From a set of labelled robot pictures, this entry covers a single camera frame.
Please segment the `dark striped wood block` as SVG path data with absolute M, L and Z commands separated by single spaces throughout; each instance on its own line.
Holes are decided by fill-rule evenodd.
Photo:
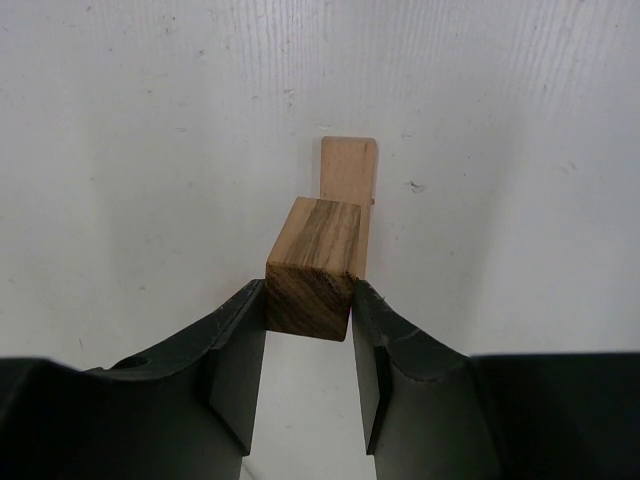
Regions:
M 266 261 L 268 330 L 345 340 L 360 218 L 356 204 L 296 198 Z

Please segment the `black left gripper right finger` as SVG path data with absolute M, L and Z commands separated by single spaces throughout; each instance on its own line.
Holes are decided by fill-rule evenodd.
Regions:
M 366 452 L 380 479 L 635 479 L 635 353 L 466 356 L 355 288 Z

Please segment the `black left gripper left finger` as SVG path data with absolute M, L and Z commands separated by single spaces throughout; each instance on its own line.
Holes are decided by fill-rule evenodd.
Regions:
M 111 368 L 1 362 L 5 479 L 237 479 L 264 354 L 265 284 Z

